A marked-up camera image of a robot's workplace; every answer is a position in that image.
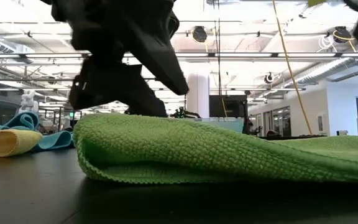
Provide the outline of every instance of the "blue towel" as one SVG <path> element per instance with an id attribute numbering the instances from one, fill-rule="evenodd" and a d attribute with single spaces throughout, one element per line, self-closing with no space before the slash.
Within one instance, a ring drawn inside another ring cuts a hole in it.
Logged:
<path id="1" fill-rule="evenodd" d="M 34 112 L 24 112 L 16 115 L 5 125 L 0 125 L 2 129 L 19 129 L 36 131 L 40 124 L 39 117 Z M 44 136 L 32 151 L 40 152 L 47 150 L 66 149 L 74 147 L 73 134 L 68 131 L 60 131 L 55 134 Z"/>

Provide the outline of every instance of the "towel fold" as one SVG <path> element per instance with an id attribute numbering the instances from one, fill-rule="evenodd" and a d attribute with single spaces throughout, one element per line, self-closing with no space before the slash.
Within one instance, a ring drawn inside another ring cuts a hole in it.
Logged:
<path id="1" fill-rule="evenodd" d="M 36 146 L 42 134 L 26 130 L 0 130 L 0 157 L 15 156 L 25 153 Z"/>
<path id="2" fill-rule="evenodd" d="M 37 128 L 40 124 L 39 117 L 37 113 L 34 112 L 24 112 L 16 115 L 5 125 L 0 125 L 0 130 L 28 130 L 28 131 L 37 131 Z M 37 145 L 34 146 L 32 151 L 47 151 L 47 150 L 56 150 L 56 149 L 66 149 L 73 147 L 73 138 L 72 134 L 68 131 L 60 131 L 48 136 L 44 136 Z"/>
<path id="3" fill-rule="evenodd" d="M 74 140 L 98 180 L 358 182 L 358 136 L 266 141 L 182 119 L 95 114 L 76 124 Z"/>

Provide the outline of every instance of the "white column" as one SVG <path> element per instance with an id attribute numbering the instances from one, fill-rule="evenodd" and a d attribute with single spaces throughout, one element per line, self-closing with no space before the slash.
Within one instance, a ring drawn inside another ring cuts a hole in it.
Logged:
<path id="1" fill-rule="evenodd" d="M 197 66 L 194 64 L 194 68 L 190 67 L 187 72 L 189 92 L 186 95 L 186 110 L 209 118 L 209 71 Z"/>

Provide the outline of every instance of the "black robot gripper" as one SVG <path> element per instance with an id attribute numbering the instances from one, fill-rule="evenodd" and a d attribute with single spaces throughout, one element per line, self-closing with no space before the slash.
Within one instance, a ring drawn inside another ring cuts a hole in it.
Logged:
<path id="1" fill-rule="evenodd" d="M 52 5 L 56 21 L 69 23 L 71 44 L 89 50 L 73 81 L 69 101 L 75 110 L 113 101 L 125 103 L 131 114 L 166 117 L 159 100 L 141 76 L 142 65 L 126 65 L 131 52 L 166 87 L 188 92 L 170 38 L 179 20 L 174 0 L 41 0 Z"/>

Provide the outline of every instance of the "green microfiber towel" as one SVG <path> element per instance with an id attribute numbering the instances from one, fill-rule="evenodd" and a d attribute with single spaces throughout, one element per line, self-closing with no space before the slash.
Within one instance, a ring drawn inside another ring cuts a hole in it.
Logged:
<path id="1" fill-rule="evenodd" d="M 133 184 L 358 182 L 358 136 L 266 141 L 194 121 L 88 115 L 74 129 L 88 177 Z"/>

